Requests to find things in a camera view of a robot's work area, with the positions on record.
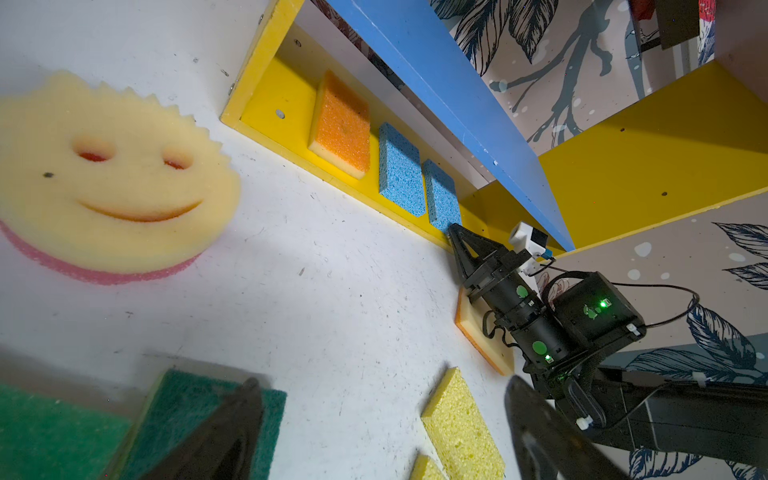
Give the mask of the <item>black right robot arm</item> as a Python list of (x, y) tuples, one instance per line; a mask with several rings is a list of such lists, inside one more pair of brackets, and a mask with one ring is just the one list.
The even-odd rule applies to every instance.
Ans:
[(698, 353), (656, 349), (610, 368), (609, 356), (650, 331), (621, 284), (566, 271), (564, 292), (538, 288), (538, 260), (553, 256), (546, 234), (527, 224), (512, 247), (459, 224), (447, 236), (481, 336), (518, 350), (534, 389), (594, 442), (766, 466), (767, 376), (757, 350), (698, 295), (681, 315)]

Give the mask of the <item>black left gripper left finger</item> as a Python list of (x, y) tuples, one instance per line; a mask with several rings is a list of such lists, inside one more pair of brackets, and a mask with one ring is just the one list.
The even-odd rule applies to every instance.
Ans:
[(249, 378), (143, 477), (248, 479), (263, 415), (260, 383)]

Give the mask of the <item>orange rectangular sponge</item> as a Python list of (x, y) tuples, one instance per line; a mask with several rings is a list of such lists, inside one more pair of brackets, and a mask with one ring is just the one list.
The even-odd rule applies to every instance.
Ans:
[(356, 180), (370, 170), (370, 109), (328, 70), (320, 82), (308, 149)]

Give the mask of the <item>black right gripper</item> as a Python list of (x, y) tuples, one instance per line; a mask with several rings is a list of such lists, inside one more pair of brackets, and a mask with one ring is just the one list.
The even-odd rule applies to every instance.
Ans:
[(494, 315), (490, 335), (501, 329), (534, 366), (555, 366), (573, 352), (573, 341), (518, 268), (531, 259), (501, 243), (453, 223), (447, 236), (458, 273), (472, 300), (482, 299)]

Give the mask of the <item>blue cellulose sponge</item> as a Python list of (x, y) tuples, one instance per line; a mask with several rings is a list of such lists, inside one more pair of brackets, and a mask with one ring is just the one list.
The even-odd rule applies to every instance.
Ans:
[(389, 123), (379, 128), (379, 193), (415, 217), (426, 213), (419, 150)]
[(446, 234), (452, 224), (462, 224), (453, 178), (432, 160), (422, 164), (430, 224)]

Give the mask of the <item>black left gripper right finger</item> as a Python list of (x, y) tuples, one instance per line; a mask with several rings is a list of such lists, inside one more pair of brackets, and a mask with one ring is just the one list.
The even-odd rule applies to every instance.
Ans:
[(506, 387), (505, 411), (522, 479), (628, 477), (517, 375)]

